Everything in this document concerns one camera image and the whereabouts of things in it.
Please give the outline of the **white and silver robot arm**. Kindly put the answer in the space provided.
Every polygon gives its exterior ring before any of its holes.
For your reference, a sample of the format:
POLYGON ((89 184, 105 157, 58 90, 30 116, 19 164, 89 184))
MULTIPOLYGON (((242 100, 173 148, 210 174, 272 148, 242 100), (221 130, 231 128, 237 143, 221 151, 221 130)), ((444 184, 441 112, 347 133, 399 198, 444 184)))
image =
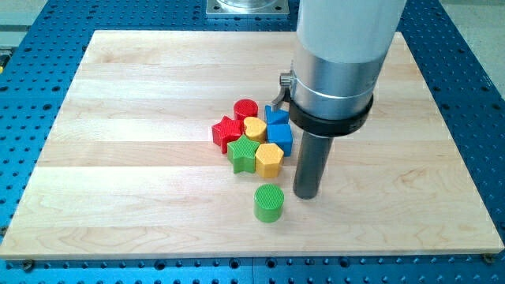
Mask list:
POLYGON ((301 0, 292 100, 326 120, 365 110, 406 0, 301 0))

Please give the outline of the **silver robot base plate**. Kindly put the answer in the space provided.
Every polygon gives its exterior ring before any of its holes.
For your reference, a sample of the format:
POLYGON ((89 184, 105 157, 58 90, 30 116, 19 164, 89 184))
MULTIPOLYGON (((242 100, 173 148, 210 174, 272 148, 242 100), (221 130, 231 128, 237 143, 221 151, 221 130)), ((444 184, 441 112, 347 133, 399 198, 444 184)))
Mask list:
POLYGON ((206 14, 227 15, 287 15, 288 0, 207 0, 206 14))

